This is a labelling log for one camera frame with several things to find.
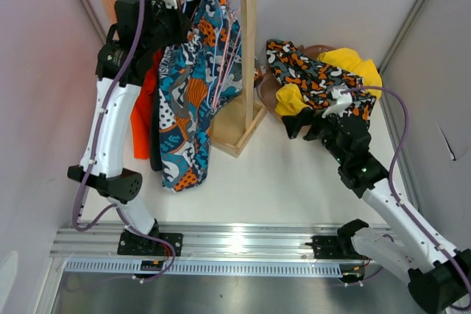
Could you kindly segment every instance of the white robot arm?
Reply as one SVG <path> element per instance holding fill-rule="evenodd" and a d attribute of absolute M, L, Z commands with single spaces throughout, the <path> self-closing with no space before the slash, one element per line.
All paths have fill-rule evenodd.
<path fill-rule="evenodd" d="M 106 108 L 103 108 L 113 77 L 130 50 L 138 22 L 139 0 L 117 0 L 115 4 L 117 23 L 111 26 L 107 42 L 98 55 L 97 99 L 90 137 L 80 164 L 69 168 L 68 177 L 82 182 L 85 171 L 92 165 L 86 185 L 116 204 L 132 228 L 148 235 L 157 226 L 157 221 L 138 196 L 142 176 L 123 166 L 124 141 L 144 75 L 152 66 L 153 54 L 185 41 L 190 22 L 178 10 L 176 0 L 144 0 L 144 9 L 143 30 L 131 65 L 119 85 L 112 88 Z M 116 32 L 119 40 L 113 39 Z M 101 124 L 98 137 L 95 134 L 97 124 Z"/>
<path fill-rule="evenodd" d="M 396 192 L 389 172 L 369 153 L 371 136 L 364 121 L 338 115 L 353 102 L 348 90 L 334 88 L 331 97 L 333 102 L 326 111 L 308 119 L 311 128 L 305 139 L 321 140 L 339 162 L 345 186 L 379 213 L 396 235 L 396 241 L 391 242 L 365 222 L 355 220 L 338 230 L 339 248 L 346 256 L 373 259 L 408 284 L 423 310 L 441 312 L 469 290 L 471 251 L 459 251 Z M 296 131 L 288 129 L 290 136 L 300 127 L 296 123 L 291 126 Z"/>

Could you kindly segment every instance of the white table surface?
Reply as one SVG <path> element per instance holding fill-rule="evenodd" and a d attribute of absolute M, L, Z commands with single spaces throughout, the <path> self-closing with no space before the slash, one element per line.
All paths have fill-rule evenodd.
<path fill-rule="evenodd" d="M 392 143 L 379 104 L 370 127 L 370 151 L 388 168 Z M 361 218 L 384 220 L 348 190 L 337 174 L 338 163 L 319 141 L 302 135 L 289 140 L 285 127 L 267 114 L 239 158 L 212 148 L 208 178 L 199 187 L 171 193 L 161 187 L 161 174 L 148 160 L 136 160 L 129 129 L 124 166 L 143 174 L 143 197 L 159 221 L 250 224 L 343 224 Z M 394 180 L 404 190 L 398 169 Z M 91 220 L 107 199 L 90 190 L 82 220 Z M 117 221 L 114 210 L 102 220 Z"/>

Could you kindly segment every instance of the yellow fabric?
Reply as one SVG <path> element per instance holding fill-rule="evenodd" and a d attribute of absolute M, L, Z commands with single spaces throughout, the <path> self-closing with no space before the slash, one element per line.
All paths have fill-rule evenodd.
<path fill-rule="evenodd" d="M 279 89 L 277 100 L 275 112 L 281 116 L 297 115 L 303 108 L 309 107 L 302 100 L 300 88 L 296 84 L 287 84 Z"/>
<path fill-rule="evenodd" d="M 317 60 L 321 62 L 338 66 L 350 73 L 362 76 L 364 85 L 373 85 L 383 87 L 381 76 L 376 70 L 376 66 L 371 59 L 362 60 L 358 53 L 350 48 L 340 48 L 335 51 L 327 51 L 319 54 Z M 378 99 L 381 97 L 381 91 L 368 90 Z"/>

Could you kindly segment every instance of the pink string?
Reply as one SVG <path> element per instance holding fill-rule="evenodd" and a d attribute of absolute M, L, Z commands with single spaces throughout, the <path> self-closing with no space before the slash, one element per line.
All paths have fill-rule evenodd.
<path fill-rule="evenodd" d="M 235 39 L 235 43 L 234 43 L 234 48 L 233 48 L 233 51 L 232 53 L 230 54 L 230 57 L 229 57 L 229 63 L 227 64 L 227 67 L 226 67 L 226 71 L 224 73 L 224 78 L 222 80 L 222 83 L 221 83 L 221 90 L 218 92 L 218 95 L 216 97 L 216 103 L 219 101 L 219 98 L 221 96 L 221 93 L 222 93 L 222 88 L 224 87 L 226 81 L 227 81 L 227 78 L 229 77 L 229 69 L 230 69 L 230 66 L 233 64 L 233 61 L 234 59 L 236 58 L 236 50 L 238 48 L 237 46 L 237 42 L 238 42 L 238 39 L 241 37 L 241 28 L 238 29 L 238 34 L 237 34 L 237 38 Z"/>
<path fill-rule="evenodd" d="M 227 9 L 226 13 L 229 13 L 230 11 L 230 0 L 227 0 Z M 221 65 L 219 66 L 219 77 L 218 77 L 218 84 L 216 85 L 216 89 L 214 90 L 214 97 L 213 97 L 213 103 L 212 107 L 216 108 L 217 105 L 217 100 L 216 98 L 218 97 L 218 89 L 221 87 L 221 80 L 222 80 L 222 72 L 224 71 L 224 62 L 226 61 L 226 56 L 227 56 L 227 49 L 229 48 L 229 42 L 230 42 L 230 30 L 233 25 L 233 20 L 230 18 L 230 20 L 227 22 L 227 38 L 226 38 L 226 45 L 224 46 L 224 53 L 222 54 L 222 60 L 221 60 Z"/>

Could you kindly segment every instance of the wooden clothes rack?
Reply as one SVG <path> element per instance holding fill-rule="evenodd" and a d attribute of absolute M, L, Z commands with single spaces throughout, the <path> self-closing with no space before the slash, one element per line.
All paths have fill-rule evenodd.
<path fill-rule="evenodd" d="M 257 0 L 241 1 L 242 94 L 225 106 L 211 123 L 213 146 L 238 157 L 266 114 L 266 108 L 254 101 L 255 33 Z M 102 0 L 110 22 L 116 22 L 115 0 Z"/>

